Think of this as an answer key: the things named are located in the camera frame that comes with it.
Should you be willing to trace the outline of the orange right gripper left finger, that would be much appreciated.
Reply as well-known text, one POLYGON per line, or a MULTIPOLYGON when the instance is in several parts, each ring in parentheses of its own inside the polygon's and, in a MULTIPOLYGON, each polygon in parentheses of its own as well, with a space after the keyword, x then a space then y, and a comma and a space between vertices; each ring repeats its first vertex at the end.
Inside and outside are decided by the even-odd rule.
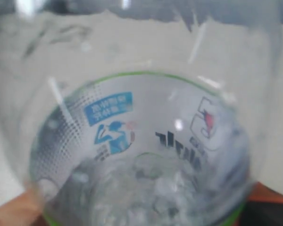
POLYGON ((45 226, 39 200, 32 190, 0 206, 0 226, 45 226))

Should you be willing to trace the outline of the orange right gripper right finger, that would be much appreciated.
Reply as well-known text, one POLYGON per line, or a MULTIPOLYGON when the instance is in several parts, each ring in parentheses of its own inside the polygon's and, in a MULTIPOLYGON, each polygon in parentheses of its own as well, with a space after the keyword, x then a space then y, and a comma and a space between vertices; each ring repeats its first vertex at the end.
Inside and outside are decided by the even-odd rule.
POLYGON ((283 226, 283 195, 257 183, 235 226, 283 226))

